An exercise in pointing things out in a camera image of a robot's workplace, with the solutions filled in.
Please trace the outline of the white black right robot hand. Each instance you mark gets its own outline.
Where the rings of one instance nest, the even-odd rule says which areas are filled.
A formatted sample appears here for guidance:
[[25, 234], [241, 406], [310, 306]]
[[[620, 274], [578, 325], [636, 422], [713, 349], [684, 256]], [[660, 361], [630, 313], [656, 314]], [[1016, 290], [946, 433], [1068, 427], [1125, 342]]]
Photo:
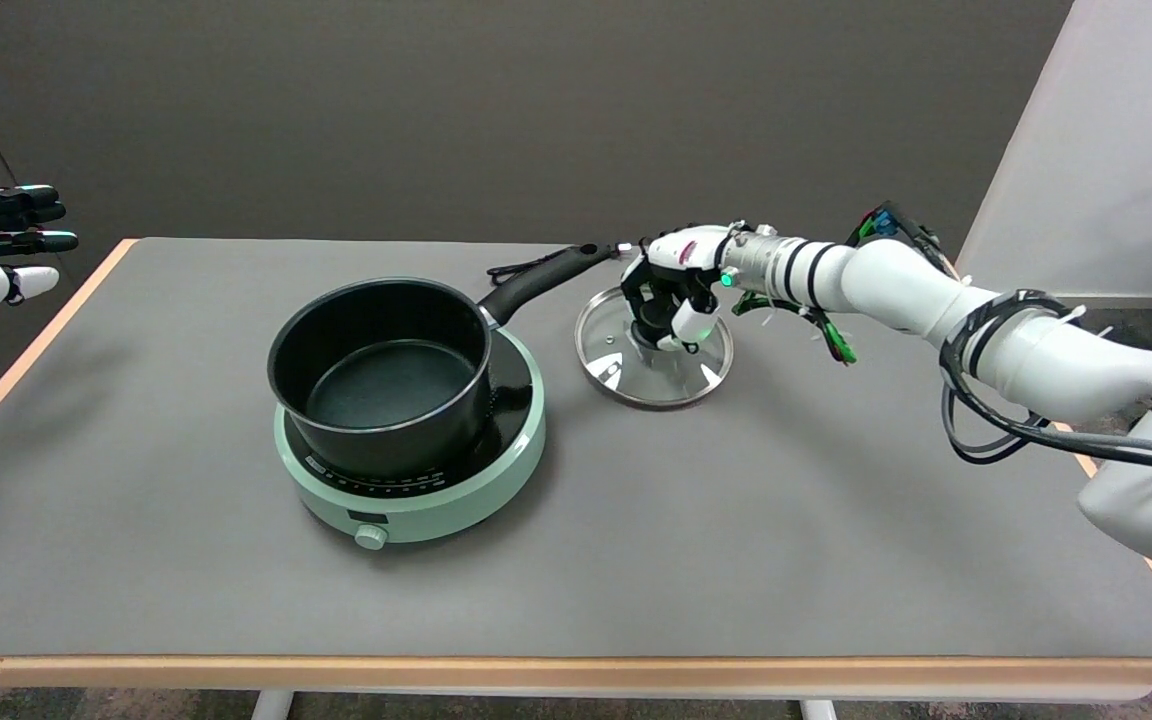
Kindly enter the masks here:
[[736, 234], [751, 229], [746, 222], [689, 223], [641, 237], [620, 279], [635, 340], [660, 351], [698, 351], [717, 328], [712, 286], [730, 283], [723, 279], [723, 251]]

